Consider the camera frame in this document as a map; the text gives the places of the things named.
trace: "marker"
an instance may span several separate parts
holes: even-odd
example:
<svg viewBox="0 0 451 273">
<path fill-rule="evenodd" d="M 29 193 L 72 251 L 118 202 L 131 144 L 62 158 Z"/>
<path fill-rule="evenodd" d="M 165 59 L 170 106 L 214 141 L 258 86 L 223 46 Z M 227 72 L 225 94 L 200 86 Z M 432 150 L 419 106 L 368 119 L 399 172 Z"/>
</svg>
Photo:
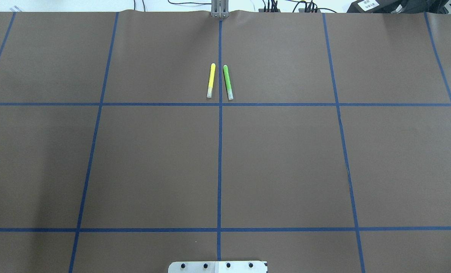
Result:
<svg viewBox="0 0 451 273">
<path fill-rule="evenodd" d="M 230 85 L 229 67 L 227 67 L 227 65 L 224 66 L 224 78 L 225 78 L 225 88 L 227 88 L 227 96 L 229 97 L 229 100 L 233 100 L 234 95 L 232 94 L 232 86 Z"/>
<path fill-rule="evenodd" d="M 212 89 L 214 88 L 215 64 L 210 66 L 210 78 L 208 78 L 207 98 L 212 98 Z"/>
</svg>

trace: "horizontal blue line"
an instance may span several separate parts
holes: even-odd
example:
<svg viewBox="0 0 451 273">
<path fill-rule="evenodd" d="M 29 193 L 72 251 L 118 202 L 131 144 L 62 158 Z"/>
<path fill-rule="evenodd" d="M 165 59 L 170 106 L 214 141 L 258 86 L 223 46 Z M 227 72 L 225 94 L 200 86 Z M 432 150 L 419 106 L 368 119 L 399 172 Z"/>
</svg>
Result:
<svg viewBox="0 0 451 273">
<path fill-rule="evenodd" d="M 0 106 L 98 106 L 98 102 L 0 102 Z M 173 102 L 104 102 L 106 106 L 170 106 L 170 107 L 217 107 L 217 103 L 173 103 Z M 341 107 L 451 107 L 451 104 L 376 104 L 339 103 Z M 329 102 L 305 103 L 230 103 L 224 107 L 335 107 Z"/>
<path fill-rule="evenodd" d="M 0 227 L 0 232 L 75 232 L 75 228 L 18 228 Z"/>
<path fill-rule="evenodd" d="M 81 228 L 80 232 L 217 232 L 218 228 Z M 451 230 L 451 226 L 378 226 L 359 227 L 360 231 Z M 75 232 L 75 228 L 1 228 L 0 232 Z M 355 231 L 355 227 L 225 227 L 221 232 L 333 232 Z"/>
<path fill-rule="evenodd" d="M 60 107 L 60 106 L 98 106 L 98 102 L 0 102 L 0 106 L 28 106 L 28 107 Z"/>
<path fill-rule="evenodd" d="M 217 228 L 81 228 L 80 232 L 217 232 Z"/>
<path fill-rule="evenodd" d="M 354 227 L 225 227 L 222 232 L 320 232 L 320 231 L 355 231 Z"/>
<path fill-rule="evenodd" d="M 451 230 L 451 226 L 384 226 L 360 227 L 360 231 Z"/>
</svg>

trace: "barcode sticker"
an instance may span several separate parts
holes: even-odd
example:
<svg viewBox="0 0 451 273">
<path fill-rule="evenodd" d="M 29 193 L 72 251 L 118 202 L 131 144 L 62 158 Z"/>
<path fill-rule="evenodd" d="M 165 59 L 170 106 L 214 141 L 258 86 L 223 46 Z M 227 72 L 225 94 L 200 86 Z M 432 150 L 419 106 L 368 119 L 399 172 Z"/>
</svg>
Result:
<svg viewBox="0 0 451 273">
<path fill-rule="evenodd" d="M 364 11 L 368 11 L 373 9 L 374 7 L 379 6 L 376 0 L 364 0 L 358 3 L 359 7 L 361 7 Z"/>
</svg>

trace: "gray tabletop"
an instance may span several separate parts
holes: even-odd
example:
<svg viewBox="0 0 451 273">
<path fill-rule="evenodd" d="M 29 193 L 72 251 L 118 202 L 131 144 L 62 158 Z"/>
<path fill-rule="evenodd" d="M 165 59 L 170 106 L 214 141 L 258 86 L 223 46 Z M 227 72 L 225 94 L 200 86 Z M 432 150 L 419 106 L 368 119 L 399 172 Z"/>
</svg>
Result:
<svg viewBox="0 0 451 273">
<path fill-rule="evenodd" d="M 0 13 L 0 272 L 187 260 L 451 272 L 451 16 Z"/>
</svg>

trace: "white plastic plate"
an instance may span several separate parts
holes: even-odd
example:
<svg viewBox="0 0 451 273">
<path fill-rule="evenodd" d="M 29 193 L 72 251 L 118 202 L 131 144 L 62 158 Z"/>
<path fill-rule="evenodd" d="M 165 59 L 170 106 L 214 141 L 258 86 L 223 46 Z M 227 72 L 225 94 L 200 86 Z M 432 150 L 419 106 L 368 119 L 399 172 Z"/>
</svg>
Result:
<svg viewBox="0 0 451 273">
<path fill-rule="evenodd" d="M 168 273 L 267 273 L 265 261 L 174 262 Z"/>
</svg>

